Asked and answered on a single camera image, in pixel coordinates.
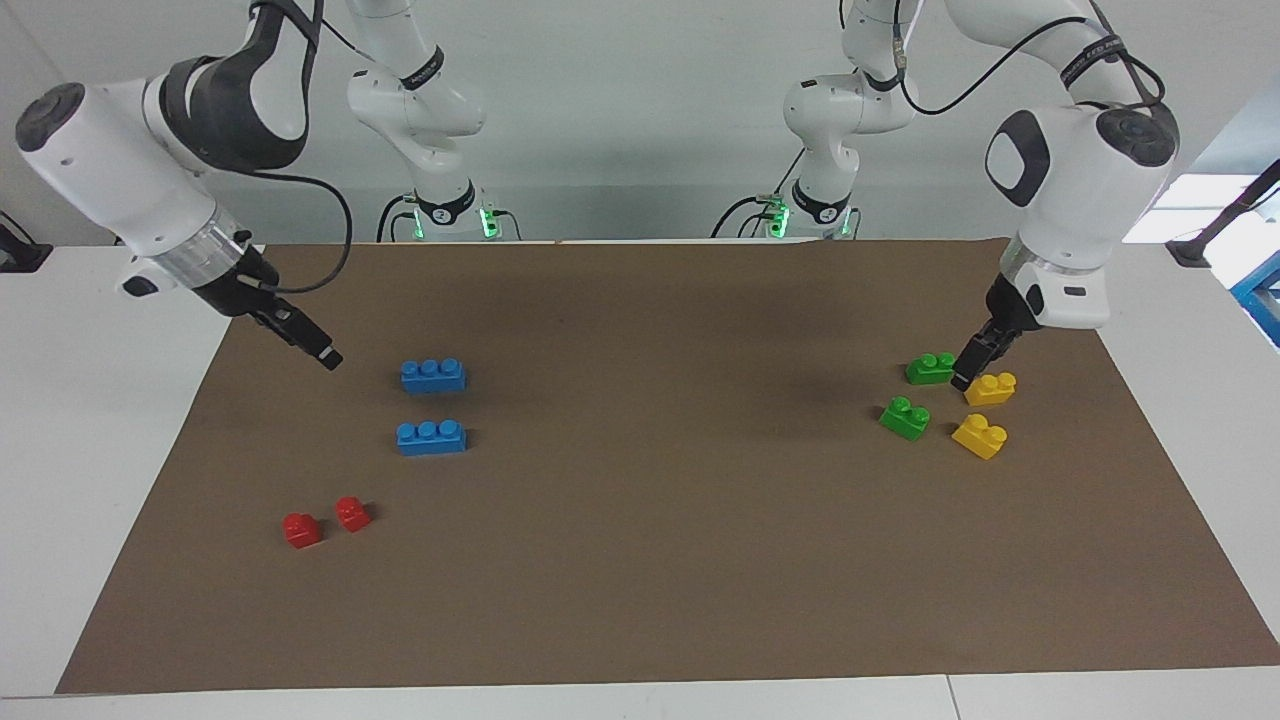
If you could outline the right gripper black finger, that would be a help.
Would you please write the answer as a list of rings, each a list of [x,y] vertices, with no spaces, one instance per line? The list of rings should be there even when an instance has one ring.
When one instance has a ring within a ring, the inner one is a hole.
[[[252,318],[328,370],[339,366],[339,352],[334,348],[332,337],[305,313],[253,313]]]
[[[321,365],[340,365],[344,360],[334,348],[332,337],[284,299],[271,301],[270,329],[289,346],[302,350]]]

